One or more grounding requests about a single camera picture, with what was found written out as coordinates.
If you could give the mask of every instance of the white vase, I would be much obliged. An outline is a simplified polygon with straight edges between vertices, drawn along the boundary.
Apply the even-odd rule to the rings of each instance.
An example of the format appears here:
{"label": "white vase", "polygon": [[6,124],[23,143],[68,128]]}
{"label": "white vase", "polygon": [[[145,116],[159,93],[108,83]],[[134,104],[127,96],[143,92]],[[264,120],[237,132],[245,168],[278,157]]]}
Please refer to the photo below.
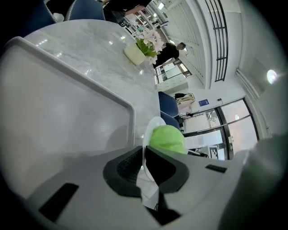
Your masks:
{"label": "white vase", "polygon": [[132,61],[136,66],[140,65],[143,61],[145,61],[146,56],[142,53],[142,51],[138,48],[136,43],[128,45],[124,49],[124,54]]}

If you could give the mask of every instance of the navy chair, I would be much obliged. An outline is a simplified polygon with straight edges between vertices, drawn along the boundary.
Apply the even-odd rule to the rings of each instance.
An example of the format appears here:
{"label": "navy chair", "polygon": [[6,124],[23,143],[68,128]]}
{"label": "navy chair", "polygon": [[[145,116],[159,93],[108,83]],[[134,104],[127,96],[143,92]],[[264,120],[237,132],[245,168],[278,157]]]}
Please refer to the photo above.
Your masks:
{"label": "navy chair", "polygon": [[13,9],[11,11],[12,19],[7,23],[9,28],[5,29],[5,26],[3,28],[5,32],[1,35],[2,47],[13,37],[25,37],[36,30],[57,23],[43,0],[19,1],[8,4],[11,4],[11,9]]}
{"label": "navy chair", "polygon": [[169,96],[168,94],[160,91],[158,92],[160,110],[171,117],[176,117],[178,115],[178,107],[175,98]]}
{"label": "navy chair", "polygon": [[162,111],[160,111],[160,116],[161,116],[161,118],[165,121],[166,124],[172,125],[172,126],[174,126],[175,128],[177,128],[177,129],[180,130],[179,123],[178,123],[178,121],[177,121],[175,118],[169,116],[169,115],[166,114],[166,113],[163,113]]}
{"label": "navy chair", "polygon": [[75,0],[69,8],[65,21],[77,19],[104,20],[103,6],[96,0]]}

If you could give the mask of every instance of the green leaves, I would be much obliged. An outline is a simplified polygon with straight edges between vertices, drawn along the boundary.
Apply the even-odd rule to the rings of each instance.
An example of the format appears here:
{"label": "green leaves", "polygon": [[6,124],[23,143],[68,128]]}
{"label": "green leaves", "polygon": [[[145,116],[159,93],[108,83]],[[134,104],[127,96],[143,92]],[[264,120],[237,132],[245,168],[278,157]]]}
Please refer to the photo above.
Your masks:
{"label": "green leaves", "polygon": [[144,39],[136,38],[136,44],[145,56],[155,57],[156,55],[158,55],[158,53],[155,52],[153,49],[152,42],[148,42],[148,44],[145,44]]}

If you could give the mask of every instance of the dark hair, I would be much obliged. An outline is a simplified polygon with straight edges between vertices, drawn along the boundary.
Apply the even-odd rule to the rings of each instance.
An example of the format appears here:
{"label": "dark hair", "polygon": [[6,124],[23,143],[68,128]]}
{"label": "dark hair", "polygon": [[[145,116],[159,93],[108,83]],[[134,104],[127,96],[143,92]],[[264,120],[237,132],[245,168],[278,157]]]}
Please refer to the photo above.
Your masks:
{"label": "dark hair", "polygon": [[183,48],[186,48],[186,45],[185,45],[185,43],[184,43],[184,42],[181,42],[181,43],[180,43],[180,45],[182,45],[182,46],[183,46]]}

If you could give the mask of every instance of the marble tabletop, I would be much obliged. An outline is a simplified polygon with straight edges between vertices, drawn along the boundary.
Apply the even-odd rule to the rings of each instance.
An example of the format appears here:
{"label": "marble tabletop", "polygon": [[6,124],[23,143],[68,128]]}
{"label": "marble tabletop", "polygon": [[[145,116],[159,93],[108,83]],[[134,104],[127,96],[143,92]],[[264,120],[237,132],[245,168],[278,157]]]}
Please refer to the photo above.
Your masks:
{"label": "marble tabletop", "polygon": [[160,115],[153,67],[135,66],[123,53],[134,43],[118,24],[100,20],[73,20],[37,30],[25,37],[82,74],[130,102],[136,111],[135,145],[149,121]]}

